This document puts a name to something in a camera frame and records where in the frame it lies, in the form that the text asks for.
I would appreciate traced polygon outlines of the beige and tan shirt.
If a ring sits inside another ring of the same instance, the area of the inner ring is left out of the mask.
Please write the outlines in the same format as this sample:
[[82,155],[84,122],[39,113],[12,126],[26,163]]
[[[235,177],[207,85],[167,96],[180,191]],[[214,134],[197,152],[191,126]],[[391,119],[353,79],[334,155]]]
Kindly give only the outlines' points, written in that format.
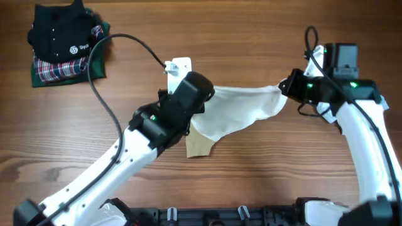
[[190,134],[185,139],[188,158],[208,156],[221,138],[277,115],[287,101],[276,85],[214,89],[214,96],[205,103],[205,112],[191,119]]

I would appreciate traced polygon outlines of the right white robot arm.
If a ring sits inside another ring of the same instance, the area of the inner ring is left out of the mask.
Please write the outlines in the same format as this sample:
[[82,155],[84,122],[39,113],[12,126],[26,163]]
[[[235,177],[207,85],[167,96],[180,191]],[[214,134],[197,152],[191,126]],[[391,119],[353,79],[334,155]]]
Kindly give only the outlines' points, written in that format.
[[306,69],[295,68],[281,93],[317,116],[336,122],[345,136],[359,183],[360,203],[343,207],[324,198],[299,198],[307,225],[401,225],[401,166],[384,122],[375,81],[359,78],[357,45],[307,46]]

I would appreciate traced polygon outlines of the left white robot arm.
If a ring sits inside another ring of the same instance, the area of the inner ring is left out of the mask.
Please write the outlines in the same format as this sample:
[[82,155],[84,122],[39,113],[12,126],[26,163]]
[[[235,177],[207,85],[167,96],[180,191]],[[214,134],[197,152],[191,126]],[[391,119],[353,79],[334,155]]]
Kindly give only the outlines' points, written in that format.
[[30,199],[13,213],[13,225],[91,225],[116,223],[101,211],[120,186],[189,132],[190,119],[204,111],[214,94],[210,80],[188,72],[173,93],[141,106],[116,143],[64,189],[37,204]]

